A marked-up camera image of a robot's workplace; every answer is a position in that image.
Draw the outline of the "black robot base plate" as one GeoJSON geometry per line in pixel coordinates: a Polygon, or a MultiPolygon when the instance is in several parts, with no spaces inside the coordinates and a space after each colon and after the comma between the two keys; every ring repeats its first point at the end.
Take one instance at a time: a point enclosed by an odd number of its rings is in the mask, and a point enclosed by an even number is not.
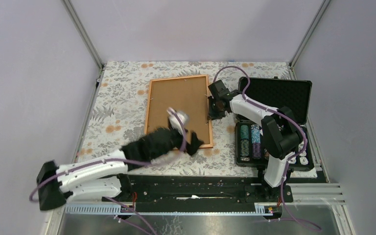
{"type": "Polygon", "coordinates": [[[113,197],[142,212],[252,212],[255,204],[293,202],[291,188],[270,188],[261,177],[121,175],[113,197]]]}

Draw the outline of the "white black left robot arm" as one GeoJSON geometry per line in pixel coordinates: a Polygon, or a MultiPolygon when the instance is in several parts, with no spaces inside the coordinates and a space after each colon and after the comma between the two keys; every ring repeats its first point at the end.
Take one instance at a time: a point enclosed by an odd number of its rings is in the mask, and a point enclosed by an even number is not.
{"type": "Polygon", "coordinates": [[[37,202],[42,212],[50,211],[73,200],[93,200],[116,197],[127,201],[132,188],[126,179],[129,171],[152,165],[153,160],[179,148],[193,156],[204,142],[195,132],[181,134],[173,128],[158,128],[121,148],[86,162],[57,165],[44,163],[36,177],[37,187],[29,200],[37,202]]]}

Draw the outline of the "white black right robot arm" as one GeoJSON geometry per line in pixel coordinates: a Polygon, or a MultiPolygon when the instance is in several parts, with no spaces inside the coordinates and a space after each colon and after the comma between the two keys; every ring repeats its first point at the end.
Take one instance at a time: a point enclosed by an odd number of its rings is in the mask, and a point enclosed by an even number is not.
{"type": "Polygon", "coordinates": [[[208,89],[209,119],[222,119],[227,113],[234,113],[260,126],[262,143],[269,153],[264,174],[267,185],[261,188],[261,195],[266,201],[275,201],[281,194],[279,186],[286,180],[290,159],[300,154],[299,144],[307,145],[305,133],[287,107],[264,105],[245,92],[230,91],[221,80],[211,83],[208,89]]]}

